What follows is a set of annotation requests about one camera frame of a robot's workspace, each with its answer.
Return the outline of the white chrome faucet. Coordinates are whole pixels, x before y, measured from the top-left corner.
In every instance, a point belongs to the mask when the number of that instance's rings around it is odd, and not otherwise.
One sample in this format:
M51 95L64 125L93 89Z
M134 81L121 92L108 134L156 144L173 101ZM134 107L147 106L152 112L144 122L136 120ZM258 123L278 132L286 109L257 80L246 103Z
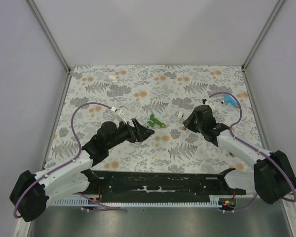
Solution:
M185 114L184 114L183 112L181 112L181 111L177 111L177 112L176 112L176 117L182 119L182 118L185 117Z

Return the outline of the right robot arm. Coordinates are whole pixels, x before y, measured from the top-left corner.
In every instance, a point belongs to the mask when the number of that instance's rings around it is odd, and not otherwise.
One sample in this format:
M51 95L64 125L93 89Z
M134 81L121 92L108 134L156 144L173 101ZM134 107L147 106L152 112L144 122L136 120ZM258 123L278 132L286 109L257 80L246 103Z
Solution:
M256 193L268 204L293 193L292 201L296 201L296 176L284 152L258 149L240 139L232 134L229 126L216 122L208 105L195 107L183 125L185 129L200 133L206 141L235 155L253 169L252 173L229 171L216 182L219 193L225 195L233 189L242 189Z

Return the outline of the white pipe elbow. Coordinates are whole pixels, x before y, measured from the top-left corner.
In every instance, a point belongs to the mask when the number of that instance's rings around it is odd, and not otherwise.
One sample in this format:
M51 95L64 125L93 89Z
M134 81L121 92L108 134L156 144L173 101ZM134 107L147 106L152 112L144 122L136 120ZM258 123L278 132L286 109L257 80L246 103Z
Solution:
M113 76L113 75L109 75L109 76L108 76L108 79L109 79L112 83L117 83L117 82L118 82L117 77L115 77L115 76Z

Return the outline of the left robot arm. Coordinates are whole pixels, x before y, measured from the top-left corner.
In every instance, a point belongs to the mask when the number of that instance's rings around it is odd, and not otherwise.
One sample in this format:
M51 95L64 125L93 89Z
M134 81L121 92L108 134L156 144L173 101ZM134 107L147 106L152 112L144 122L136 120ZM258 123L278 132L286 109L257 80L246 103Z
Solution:
M39 217L54 202L71 194L86 191L95 193L98 180L87 177L92 167L109 155L109 150L127 141L141 143L154 134L154 130L141 125L135 118L132 123L106 121L97 133L84 145L79 145L78 154L48 169L21 173L9 196L14 205L14 218L30 222Z

